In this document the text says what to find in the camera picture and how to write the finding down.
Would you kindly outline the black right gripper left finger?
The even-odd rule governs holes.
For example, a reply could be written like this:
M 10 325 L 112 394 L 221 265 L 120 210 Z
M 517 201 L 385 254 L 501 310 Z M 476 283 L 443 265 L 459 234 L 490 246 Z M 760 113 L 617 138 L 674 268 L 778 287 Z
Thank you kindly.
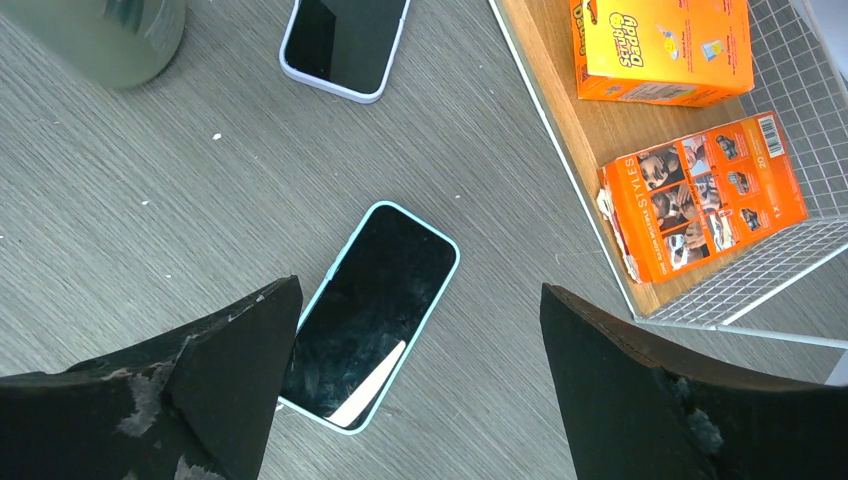
M 301 312 L 297 277 L 67 370 L 1 380 L 5 479 L 254 479 Z

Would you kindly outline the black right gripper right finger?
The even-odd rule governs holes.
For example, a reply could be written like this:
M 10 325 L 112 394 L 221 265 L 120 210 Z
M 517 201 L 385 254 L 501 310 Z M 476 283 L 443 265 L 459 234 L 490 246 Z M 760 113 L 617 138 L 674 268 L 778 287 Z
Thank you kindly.
M 847 390 L 726 363 L 563 287 L 540 326 L 581 479 L 843 479 Z

